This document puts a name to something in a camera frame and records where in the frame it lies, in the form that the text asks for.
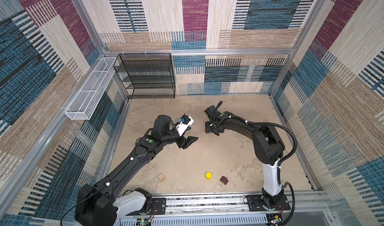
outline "white wire basket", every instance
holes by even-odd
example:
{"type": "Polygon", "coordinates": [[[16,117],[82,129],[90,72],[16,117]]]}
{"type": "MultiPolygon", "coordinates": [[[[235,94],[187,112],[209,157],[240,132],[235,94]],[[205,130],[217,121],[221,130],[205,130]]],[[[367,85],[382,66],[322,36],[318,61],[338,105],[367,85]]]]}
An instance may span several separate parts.
{"type": "Polygon", "coordinates": [[[100,60],[74,100],[65,110],[68,118],[71,120],[89,120],[92,117],[101,96],[115,73],[113,67],[118,66],[118,64],[114,57],[100,60]]]}

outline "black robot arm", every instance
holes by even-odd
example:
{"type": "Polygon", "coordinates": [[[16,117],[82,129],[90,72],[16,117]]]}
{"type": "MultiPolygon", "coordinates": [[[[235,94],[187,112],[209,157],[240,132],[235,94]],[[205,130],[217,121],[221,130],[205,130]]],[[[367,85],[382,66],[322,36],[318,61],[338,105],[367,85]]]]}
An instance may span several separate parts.
{"type": "Polygon", "coordinates": [[[93,186],[86,184],[80,189],[74,215],[76,221],[83,226],[108,226],[132,210],[147,212],[151,206],[152,195],[141,188],[136,189],[132,196],[128,196],[129,202],[125,205],[114,202],[132,177],[165,145],[177,143],[179,148],[186,149],[198,139],[184,137],[185,131],[190,129],[192,123],[193,119],[187,115],[183,115],[177,124],[174,124],[169,116],[159,115],[154,127],[137,139],[135,148],[124,161],[93,186]]]}
{"type": "Polygon", "coordinates": [[[295,196],[290,183],[281,184],[280,169],[281,163],[294,154],[297,146],[296,137],[286,127],[276,123],[253,123],[228,111],[220,113],[217,109],[221,104],[222,101],[216,107],[212,105],[204,111],[209,118],[209,121],[205,123],[205,132],[219,135],[225,129],[229,129],[252,139],[256,157],[262,162],[264,172],[263,195],[258,199],[260,202],[253,202],[253,204],[260,203],[266,210],[274,210],[286,201],[283,188],[289,185],[293,205],[290,216],[281,224],[285,225],[293,215],[295,196]],[[283,156],[285,146],[276,127],[285,130],[292,137],[293,148],[286,156],[283,156]]]}

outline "wooden block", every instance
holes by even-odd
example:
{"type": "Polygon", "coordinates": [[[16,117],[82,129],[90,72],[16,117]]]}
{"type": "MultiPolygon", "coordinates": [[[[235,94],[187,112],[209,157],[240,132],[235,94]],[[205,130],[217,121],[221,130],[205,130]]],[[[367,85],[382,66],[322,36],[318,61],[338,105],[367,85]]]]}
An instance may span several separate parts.
{"type": "Polygon", "coordinates": [[[224,185],[227,185],[228,179],[224,176],[221,177],[220,182],[222,182],[224,185]]]}
{"type": "Polygon", "coordinates": [[[162,182],[164,179],[166,179],[166,177],[164,176],[164,174],[159,174],[158,176],[157,176],[157,178],[160,180],[160,182],[162,182]]]}

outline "patterned wall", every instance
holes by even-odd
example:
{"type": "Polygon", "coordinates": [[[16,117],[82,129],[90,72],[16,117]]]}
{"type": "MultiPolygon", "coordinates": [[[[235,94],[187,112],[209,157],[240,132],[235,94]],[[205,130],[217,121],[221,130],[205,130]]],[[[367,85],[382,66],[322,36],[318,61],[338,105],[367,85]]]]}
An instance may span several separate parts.
{"type": "Polygon", "coordinates": [[[286,55],[173,56],[176,94],[268,93],[286,55]]]}
{"type": "Polygon", "coordinates": [[[0,187],[98,56],[71,0],[0,0],[0,187]]]}
{"type": "MultiPolygon", "coordinates": [[[[123,96],[112,80],[90,120],[67,119],[0,226],[58,225],[76,204],[80,188],[96,182],[123,105],[123,96]]],[[[74,222],[74,210],[65,221],[74,222]]]]}
{"type": "Polygon", "coordinates": [[[327,0],[274,100],[344,225],[384,225],[384,0],[327,0]]]}
{"type": "Polygon", "coordinates": [[[314,0],[83,0],[111,51],[293,46],[314,0]]]}

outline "beige floor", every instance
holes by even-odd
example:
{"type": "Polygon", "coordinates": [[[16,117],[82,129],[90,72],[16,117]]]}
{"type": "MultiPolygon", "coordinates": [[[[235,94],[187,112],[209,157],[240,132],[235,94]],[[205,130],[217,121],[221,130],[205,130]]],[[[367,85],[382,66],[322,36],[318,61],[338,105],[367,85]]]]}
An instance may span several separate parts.
{"type": "MultiPolygon", "coordinates": [[[[223,100],[219,111],[229,111],[253,122],[281,123],[267,95],[176,96],[175,99],[134,99],[120,142],[112,160],[111,170],[132,151],[136,138],[142,137],[158,115],[169,115],[174,122],[186,113],[194,119],[192,129],[185,136],[199,137],[183,150],[176,143],[167,145],[127,184],[124,190],[142,187],[151,193],[197,193],[260,191],[263,187],[263,170],[256,158],[253,144],[247,137],[226,130],[216,136],[205,133],[204,110],[223,100]],[[211,172],[207,180],[205,173],[211,172]],[[160,182],[157,176],[166,179],[160,182]],[[221,176],[229,180],[227,185],[219,181],[221,176]]],[[[292,148],[287,134],[278,129],[285,143],[286,155],[292,148]]],[[[281,182],[289,181],[294,190],[310,190],[303,169],[293,155],[282,164],[281,182]]]]}

